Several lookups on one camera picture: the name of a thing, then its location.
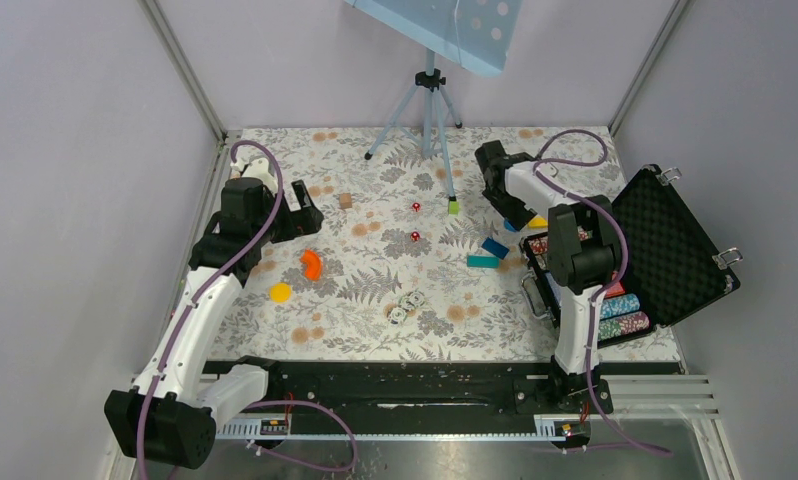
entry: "gray wall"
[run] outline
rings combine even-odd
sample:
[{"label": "gray wall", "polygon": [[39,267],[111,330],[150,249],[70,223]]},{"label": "gray wall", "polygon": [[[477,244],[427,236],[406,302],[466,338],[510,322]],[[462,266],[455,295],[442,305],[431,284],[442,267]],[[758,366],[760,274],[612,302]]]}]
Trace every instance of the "gray wall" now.
[{"label": "gray wall", "polygon": [[[384,125],[425,66],[420,45],[342,0],[160,3],[232,129]],[[502,75],[438,67],[466,125],[608,124],[672,4],[525,0]]]},{"label": "gray wall", "polygon": [[0,2],[0,478],[97,478],[214,140],[135,1]]},{"label": "gray wall", "polygon": [[678,189],[741,289],[678,327],[745,479],[798,478],[798,2],[699,0],[618,136]]}]

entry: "tripod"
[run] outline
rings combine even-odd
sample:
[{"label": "tripod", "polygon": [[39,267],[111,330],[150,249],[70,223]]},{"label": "tripod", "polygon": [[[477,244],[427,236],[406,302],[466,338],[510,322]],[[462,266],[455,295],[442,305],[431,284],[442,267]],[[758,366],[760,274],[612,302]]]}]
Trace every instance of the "tripod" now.
[{"label": "tripod", "polygon": [[[402,114],[402,111],[405,110],[405,107],[407,107],[408,103],[411,101],[411,97],[417,92],[417,87],[423,87],[427,90],[425,92],[425,116],[423,120],[422,141],[409,132],[407,128],[396,124],[399,120],[399,115]],[[449,214],[457,215],[458,198],[455,196],[455,187],[452,185],[452,167],[449,165],[449,151],[446,148],[446,131],[443,128],[446,116],[443,113],[443,106],[440,104],[441,98],[443,98],[446,108],[449,109],[449,114],[452,115],[455,127],[461,128],[463,126],[461,119],[458,117],[458,112],[455,111],[455,106],[452,105],[452,99],[449,98],[449,94],[446,93],[446,77],[441,77],[440,70],[434,68],[434,52],[430,49],[426,49],[425,71],[419,72],[414,76],[414,85],[411,85],[411,88],[408,89],[405,98],[399,103],[399,107],[393,112],[390,121],[378,135],[378,138],[375,139],[375,143],[373,143],[372,147],[370,147],[364,155],[364,158],[367,160],[372,158],[375,149],[381,145],[381,142],[384,141],[384,137],[387,136],[387,132],[393,127],[401,130],[402,133],[422,148],[423,158],[429,158],[438,153],[443,153],[443,166],[446,169],[446,191],[449,195]],[[431,138],[431,122],[433,116],[437,118],[437,134],[438,137],[440,137],[440,148],[436,150],[434,148],[434,139]]]}]

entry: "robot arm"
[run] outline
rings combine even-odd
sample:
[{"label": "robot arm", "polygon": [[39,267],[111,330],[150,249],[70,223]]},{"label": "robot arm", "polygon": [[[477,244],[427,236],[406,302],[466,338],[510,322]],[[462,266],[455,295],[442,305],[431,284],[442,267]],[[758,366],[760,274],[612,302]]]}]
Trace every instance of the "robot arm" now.
[{"label": "robot arm", "polygon": [[[126,456],[137,456],[140,407],[156,376],[159,380],[146,423],[146,458],[187,468],[202,465],[218,427],[267,393],[269,373],[254,365],[237,365],[202,391],[199,379],[219,326],[239,297],[249,272],[260,262],[263,245],[310,235],[322,227],[323,215],[313,205],[304,182],[293,182],[299,210],[291,211],[287,200],[282,199],[266,234],[194,303],[200,286],[245,248],[269,218],[274,191],[280,186],[273,177],[267,177],[261,165],[259,162],[257,168],[246,170],[252,175],[226,182],[221,210],[212,216],[205,234],[193,246],[190,271],[173,321],[132,388],[127,392],[113,390],[105,402],[105,416]],[[174,319],[180,318],[188,307],[192,309],[181,331],[175,331],[178,322]],[[159,370],[160,359],[172,338],[175,342]]]},{"label": "robot arm", "polygon": [[[555,282],[565,287],[553,364],[565,376],[584,375],[588,327],[590,322],[599,322],[590,318],[590,298],[610,281],[621,258],[614,231],[599,215],[541,182],[534,174],[535,160],[527,153],[508,155],[495,141],[476,150],[476,160],[484,176],[483,195],[514,228],[521,229],[538,213],[547,218],[548,268]],[[590,198],[611,210],[607,198]],[[581,240],[579,229],[588,232],[589,238]],[[597,348],[595,337],[590,344],[593,349]],[[593,355],[591,370],[598,362],[598,355]]]}]

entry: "black case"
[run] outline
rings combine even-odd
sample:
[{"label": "black case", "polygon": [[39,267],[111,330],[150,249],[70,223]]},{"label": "black case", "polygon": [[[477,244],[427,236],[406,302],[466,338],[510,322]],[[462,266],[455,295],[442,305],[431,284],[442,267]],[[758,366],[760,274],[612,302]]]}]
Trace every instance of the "black case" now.
[{"label": "black case", "polygon": [[[629,247],[629,266],[621,283],[627,293],[637,295],[650,325],[599,342],[600,348],[649,335],[656,325],[675,325],[740,288],[740,280],[728,265],[742,257],[736,250],[729,251],[733,258],[717,250],[670,184],[674,178],[662,174],[657,165],[647,165],[611,203]],[[522,248],[557,327],[560,308],[554,301],[549,303],[552,289],[529,247],[529,240],[545,235],[523,239]]]}]

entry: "yellow block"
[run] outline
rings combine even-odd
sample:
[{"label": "yellow block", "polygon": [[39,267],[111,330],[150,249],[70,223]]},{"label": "yellow block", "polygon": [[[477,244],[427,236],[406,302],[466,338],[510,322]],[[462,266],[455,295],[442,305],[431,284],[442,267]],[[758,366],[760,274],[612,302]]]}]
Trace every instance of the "yellow block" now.
[{"label": "yellow block", "polygon": [[549,224],[546,223],[546,219],[543,217],[534,217],[529,222],[529,228],[546,228]]},{"label": "yellow block", "polygon": [[269,289],[269,298],[274,302],[284,303],[290,298],[292,292],[293,290],[290,288],[290,285],[286,283],[276,283]]}]

